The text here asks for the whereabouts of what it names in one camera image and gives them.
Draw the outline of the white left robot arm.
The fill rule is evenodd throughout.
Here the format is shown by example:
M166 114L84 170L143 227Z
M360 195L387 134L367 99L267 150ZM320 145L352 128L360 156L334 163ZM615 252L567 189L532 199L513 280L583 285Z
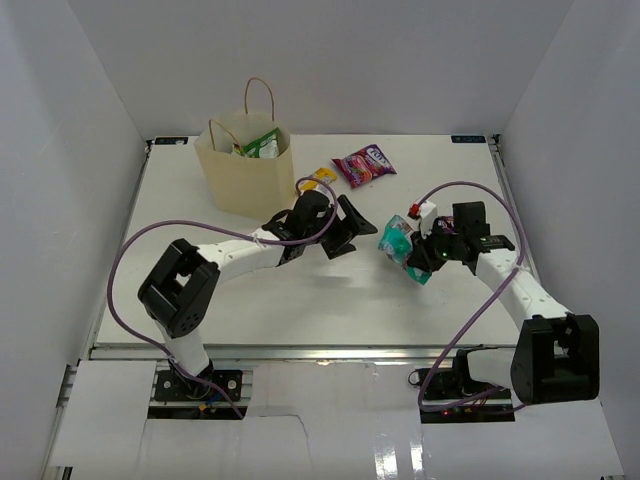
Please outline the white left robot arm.
M138 299L156 322L179 371L180 391L199 399L210 390L213 364L199 325L217 285L285 265L300 257L308 244L321 245L326 256L334 259L356 250L355 237L376 232L346 196L333 203L325 194L309 190L247 240L200 246L185 239L173 241L143 281Z

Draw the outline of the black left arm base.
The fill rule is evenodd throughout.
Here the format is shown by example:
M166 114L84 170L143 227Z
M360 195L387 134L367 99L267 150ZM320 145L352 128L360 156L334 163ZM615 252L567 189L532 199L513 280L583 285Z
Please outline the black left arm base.
M242 398L244 374L241 370L214 369L206 373L207 384L183 377L173 366L157 371L152 400L163 406L197 403L211 409L218 403L228 405Z

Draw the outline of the small purple candy packet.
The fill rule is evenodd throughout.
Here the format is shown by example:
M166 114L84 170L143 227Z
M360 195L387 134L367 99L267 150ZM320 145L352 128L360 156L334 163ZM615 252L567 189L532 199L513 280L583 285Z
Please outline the small purple candy packet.
M457 230L452 216L439 216L435 219L433 232L442 235L456 235Z

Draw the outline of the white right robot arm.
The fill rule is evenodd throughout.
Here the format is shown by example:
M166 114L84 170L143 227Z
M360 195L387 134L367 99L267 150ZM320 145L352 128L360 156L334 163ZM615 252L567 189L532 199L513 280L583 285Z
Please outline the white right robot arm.
M447 346L455 356L446 373L459 396L476 399L507 389L524 406L598 396L596 320L571 312L523 268L509 238L492 233L483 202L456 203L451 215L441 216L425 201L409 216L415 226L399 215L387 222L379 250L419 283L448 262L464 265L491 291L479 310L500 302L519 330L513 348Z

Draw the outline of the pink purple gummy bag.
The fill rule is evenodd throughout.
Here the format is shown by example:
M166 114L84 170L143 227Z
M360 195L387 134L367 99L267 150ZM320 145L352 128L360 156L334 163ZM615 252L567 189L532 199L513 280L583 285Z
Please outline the pink purple gummy bag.
M333 159L352 189L368 184L396 170L377 144L370 144L343 158Z

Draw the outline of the green candy bag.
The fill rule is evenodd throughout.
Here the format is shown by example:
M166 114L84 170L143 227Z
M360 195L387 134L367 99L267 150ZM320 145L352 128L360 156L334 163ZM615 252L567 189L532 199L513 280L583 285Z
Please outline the green candy bag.
M247 145L233 144L231 154L248 158L277 158L280 155L279 134L279 129L274 128Z

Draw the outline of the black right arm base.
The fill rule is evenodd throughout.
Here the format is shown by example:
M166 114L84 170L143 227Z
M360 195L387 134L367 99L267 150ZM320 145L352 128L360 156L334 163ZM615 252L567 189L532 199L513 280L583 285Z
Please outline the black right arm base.
M466 352L457 353L448 367L439 367L422 402L432 411L420 411L423 425L514 422L511 392L504 387L472 380L463 372Z

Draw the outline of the teal candy bag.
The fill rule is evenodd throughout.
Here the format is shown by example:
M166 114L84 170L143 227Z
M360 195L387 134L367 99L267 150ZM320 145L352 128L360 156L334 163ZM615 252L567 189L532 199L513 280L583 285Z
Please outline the teal candy bag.
M413 253L411 235L413 228L400 215L394 215L385 225L378 249L382 251L394 264L401 267L415 282L425 285L431 274L424 270L408 265Z

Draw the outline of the yellow snack bar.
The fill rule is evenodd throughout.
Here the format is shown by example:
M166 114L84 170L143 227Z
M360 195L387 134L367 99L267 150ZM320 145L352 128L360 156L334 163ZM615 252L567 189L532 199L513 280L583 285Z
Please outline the yellow snack bar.
M333 170L322 167L310 174L306 179L299 180L296 188L299 192L316 190L328 195L328 185L331 185L336 180L337 175Z

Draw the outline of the brown paper bag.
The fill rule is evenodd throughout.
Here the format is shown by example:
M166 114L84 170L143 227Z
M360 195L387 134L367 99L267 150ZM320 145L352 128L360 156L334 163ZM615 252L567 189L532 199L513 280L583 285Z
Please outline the brown paper bag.
M243 108L211 118L194 148L216 208L266 221L291 207L296 193L290 131L275 117L272 90L267 90L268 111L249 108L249 88L260 80L247 80ZM274 155L248 152L250 143L270 133L275 135Z

